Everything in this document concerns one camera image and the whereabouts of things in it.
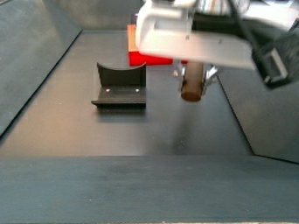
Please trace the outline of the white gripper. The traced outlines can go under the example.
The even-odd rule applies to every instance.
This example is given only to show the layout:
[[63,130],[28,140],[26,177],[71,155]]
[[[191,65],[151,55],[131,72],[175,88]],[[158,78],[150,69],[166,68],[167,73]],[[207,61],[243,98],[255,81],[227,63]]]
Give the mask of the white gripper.
[[[137,26],[142,35],[151,27],[179,32],[185,36],[182,53],[189,61],[217,66],[253,69],[250,43],[234,33],[235,26],[225,24],[230,18],[227,0],[145,0],[138,12]],[[173,76],[178,89],[183,88],[186,65],[173,61]],[[214,82],[219,69],[213,66],[203,75],[203,93]]]

